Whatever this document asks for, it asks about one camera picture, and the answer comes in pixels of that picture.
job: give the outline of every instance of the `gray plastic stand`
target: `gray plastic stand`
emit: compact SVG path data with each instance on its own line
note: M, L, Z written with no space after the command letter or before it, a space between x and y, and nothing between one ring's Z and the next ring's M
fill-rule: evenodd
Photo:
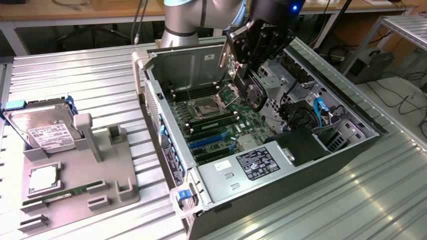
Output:
M21 201L36 201L20 208L25 214L17 229L25 237L140 200L124 128L109 126L107 131L93 134L89 114L75 115L73 120L85 137L73 142L73 149L51 155L40 148L24 151ZM31 171L55 164L56 186L29 193ZM100 183L81 190L81 186L95 182ZM63 199L44 202L43 198L55 193Z

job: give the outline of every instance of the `power supply label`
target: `power supply label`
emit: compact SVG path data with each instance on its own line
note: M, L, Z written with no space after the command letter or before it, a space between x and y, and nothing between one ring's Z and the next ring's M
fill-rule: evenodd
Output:
M266 147L236 157L247 178L254 181L280 169Z
M31 136L44 150L73 144L73 138L65 123L28 129Z

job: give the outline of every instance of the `green circuit board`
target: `green circuit board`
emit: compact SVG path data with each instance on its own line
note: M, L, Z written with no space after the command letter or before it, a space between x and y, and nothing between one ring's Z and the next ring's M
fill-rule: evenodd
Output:
M226 87L219 92L219 97L224 106L232 102L236 95L234 90ZM226 108L219 105L215 95L180 102L169 100L169 106L188 146L191 143L226 133L223 140L206 144L200 147L191 148L194 158L200 165L242 152L244 148L238 142L239 137L251 135L256 145L259 146L264 143L266 138L275 135L267 123L263 121L260 114L252 110L242 97L239 97ZM188 126L185 126L188 123L198 123L198 121L203 119L220 115L226 116L226 114L231 114L234 112L236 112L236 115L231 116L234 121L232 123L226 119L223 121L226 122L224 125L215 126L219 121L214 121L215 124L206 124L208 131L202 133L191 133ZM204 137L198 140L192 140L194 136Z

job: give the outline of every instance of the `motherboard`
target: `motherboard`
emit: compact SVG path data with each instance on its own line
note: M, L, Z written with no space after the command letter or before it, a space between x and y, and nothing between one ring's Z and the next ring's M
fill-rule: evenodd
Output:
M192 89L181 94L173 94L168 104L199 165L262 145L275 135L231 83L218 84L211 92Z

